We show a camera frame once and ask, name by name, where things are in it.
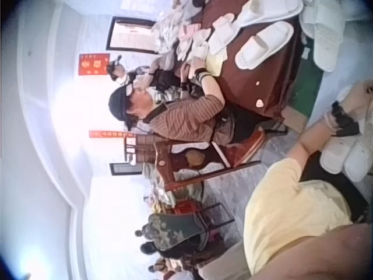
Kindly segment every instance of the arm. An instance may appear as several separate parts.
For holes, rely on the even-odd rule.
[[[189,74],[190,68],[191,67],[186,62],[183,63],[180,68],[180,87],[182,90],[180,99],[186,99],[191,96],[187,88],[188,74]]]
[[[363,110],[372,97],[373,81],[356,83],[347,97],[340,103],[343,110],[349,116],[356,115]],[[338,125],[330,112],[312,127],[301,134],[299,140],[289,151],[288,158],[295,159],[303,170],[308,158],[316,151],[323,148],[327,141],[338,129]]]
[[[159,68],[159,58],[155,59],[150,68],[149,68],[149,73],[144,77],[144,80],[142,82],[142,88],[148,88],[151,82],[153,81],[154,78],[154,73],[155,71]]]
[[[201,68],[205,68],[206,67],[206,64],[203,60],[199,59],[199,58],[194,58],[192,60],[192,63],[191,63],[191,71],[193,71],[193,74],[195,74],[195,71],[197,69],[201,69]],[[201,84],[202,84],[202,89],[203,89],[203,92],[206,96],[208,95],[212,95],[212,96],[215,96],[217,99],[219,99],[219,101],[221,102],[221,104],[223,105],[223,107],[225,106],[226,104],[226,100],[224,99],[224,96],[220,90],[220,87],[219,85],[217,84],[216,80],[214,77],[212,77],[211,75],[206,75],[202,78],[202,80],[200,81]]]

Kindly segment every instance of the black cap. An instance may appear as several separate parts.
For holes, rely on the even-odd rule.
[[[123,121],[128,130],[131,130],[132,125],[126,109],[126,86],[121,86],[111,94],[109,98],[109,110],[118,121]]]

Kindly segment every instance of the yellow shirt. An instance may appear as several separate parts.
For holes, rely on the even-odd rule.
[[[332,185],[324,181],[299,183],[300,177],[296,160],[277,162],[249,200],[244,247],[252,274],[287,244],[351,224],[349,207]]]

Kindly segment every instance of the table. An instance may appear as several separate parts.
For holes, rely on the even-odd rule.
[[[237,17],[246,2],[247,0],[210,0],[192,22],[201,23],[203,29],[209,27],[213,29],[212,23],[218,17],[226,13],[233,13]],[[281,110],[289,99],[303,51],[298,17],[286,21],[294,27],[292,39],[254,70],[238,69],[234,57],[251,36],[271,23],[256,24],[241,29],[235,40],[227,46],[228,60],[223,63],[221,75],[216,78],[227,100],[263,116],[280,117]],[[256,106],[259,99],[262,100],[263,107]]]

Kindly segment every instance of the woman's hand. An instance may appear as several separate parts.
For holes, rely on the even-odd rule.
[[[200,68],[206,68],[205,61],[197,57],[193,58],[191,62],[191,71],[193,75],[195,74],[196,70]]]
[[[183,63],[180,68],[180,81],[185,83],[188,80],[188,74],[191,66],[188,63]]]
[[[340,105],[346,114],[358,114],[373,99],[373,80],[357,82]]]
[[[154,72],[159,68],[159,61],[160,61],[160,58],[156,58],[152,62],[152,64],[150,65],[150,68],[149,68],[149,73],[154,74]]]

